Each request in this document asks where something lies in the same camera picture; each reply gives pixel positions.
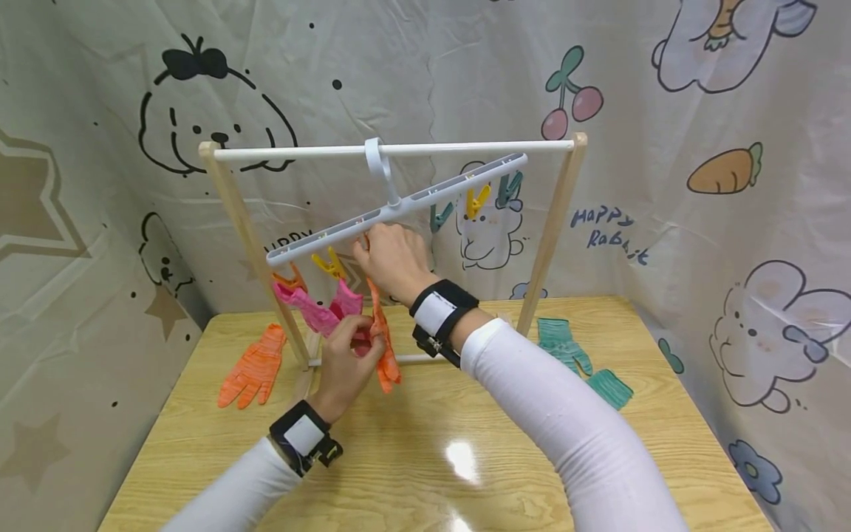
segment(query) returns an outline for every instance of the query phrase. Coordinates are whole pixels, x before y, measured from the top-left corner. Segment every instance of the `wrist strap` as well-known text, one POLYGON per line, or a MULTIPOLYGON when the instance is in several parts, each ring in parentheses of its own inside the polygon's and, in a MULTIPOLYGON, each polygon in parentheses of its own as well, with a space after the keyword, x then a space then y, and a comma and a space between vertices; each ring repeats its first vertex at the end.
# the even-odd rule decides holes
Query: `wrist strap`
POLYGON ((417 323, 413 332, 417 345, 433 357, 440 353, 460 367, 460 358, 449 342, 449 335, 461 317, 478 307, 478 303, 478 299, 448 279, 423 290, 408 311, 417 323))
POLYGON ((299 401, 269 427, 269 436, 284 453, 294 471, 304 477, 319 459, 326 467, 343 454, 343 446, 334 441, 325 422, 305 400, 299 401))

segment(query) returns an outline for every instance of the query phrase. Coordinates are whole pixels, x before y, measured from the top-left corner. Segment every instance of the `yellow clothespin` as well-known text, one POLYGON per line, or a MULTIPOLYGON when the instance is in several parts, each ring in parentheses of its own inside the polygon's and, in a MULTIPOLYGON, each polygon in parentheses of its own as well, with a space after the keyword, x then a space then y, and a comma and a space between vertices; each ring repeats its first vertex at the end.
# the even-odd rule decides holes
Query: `yellow clothespin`
POLYGON ((488 196, 490 196, 490 185, 482 187, 482 191, 478 193, 477 197, 473 197, 472 189, 467 191, 467 218, 472 220, 478 215, 478 211, 488 201, 488 196))
POLYGON ((283 275, 278 275, 275 272, 272 272, 272 278, 275 280, 276 283, 280 283, 290 290, 301 288, 302 290, 307 292, 307 284, 305 283, 304 278, 302 278, 299 269, 295 267, 295 264, 292 262, 289 263, 289 267, 293 269, 293 276, 291 278, 286 278, 283 275))
POLYGON ((343 265, 340 263, 340 258, 331 246, 328 246, 328 256, 331 257, 330 262, 325 262, 322 257, 315 253, 311 255, 311 258, 317 266, 322 268, 323 272, 327 273, 331 277, 335 279, 345 279, 346 270, 343 269, 343 265))

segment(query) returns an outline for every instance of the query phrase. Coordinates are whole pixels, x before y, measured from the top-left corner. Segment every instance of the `person's left hand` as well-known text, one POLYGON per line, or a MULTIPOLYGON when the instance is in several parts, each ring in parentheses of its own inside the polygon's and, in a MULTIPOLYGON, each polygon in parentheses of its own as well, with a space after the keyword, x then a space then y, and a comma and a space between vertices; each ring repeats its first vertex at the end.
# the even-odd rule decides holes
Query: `person's left hand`
POLYGON ((355 402, 384 354, 383 335, 372 338, 372 345, 362 357, 352 350, 359 347, 355 333, 359 329, 368 330, 372 322, 369 316, 346 316, 324 342, 319 389, 307 402, 329 424, 335 423, 355 402))

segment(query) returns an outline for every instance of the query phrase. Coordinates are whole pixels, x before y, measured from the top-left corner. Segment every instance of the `glove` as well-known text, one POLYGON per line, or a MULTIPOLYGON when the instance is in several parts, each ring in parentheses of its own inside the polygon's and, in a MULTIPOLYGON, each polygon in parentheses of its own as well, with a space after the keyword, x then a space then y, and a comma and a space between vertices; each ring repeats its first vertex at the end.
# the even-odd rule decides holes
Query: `glove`
POLYGON ((266 327, 260 341, 245 350, 243 356, 225 378, 219 389, 219 408, 223 409, 239 396, 237 408, 244 409, 255 395, 257 402, 266 404, 281 367, 281 349, 287 342, 283 329, 277 323, 266 327))

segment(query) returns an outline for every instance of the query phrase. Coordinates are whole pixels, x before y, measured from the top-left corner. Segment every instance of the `arm sleeve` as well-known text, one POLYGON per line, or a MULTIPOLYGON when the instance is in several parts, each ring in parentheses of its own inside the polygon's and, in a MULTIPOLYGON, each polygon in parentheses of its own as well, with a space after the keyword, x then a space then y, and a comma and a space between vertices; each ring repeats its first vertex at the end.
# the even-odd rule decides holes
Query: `arm sleeve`
POLYGON ((163 527, 165 532, 253 530, 283 495, 301 482, 272 447, 259 442, 163 527))
POLYGON ((629 424, 511 325, 495 319, 474 331, 461 350, 461 368, 552 462, 576 530, 688 530, 629 424))

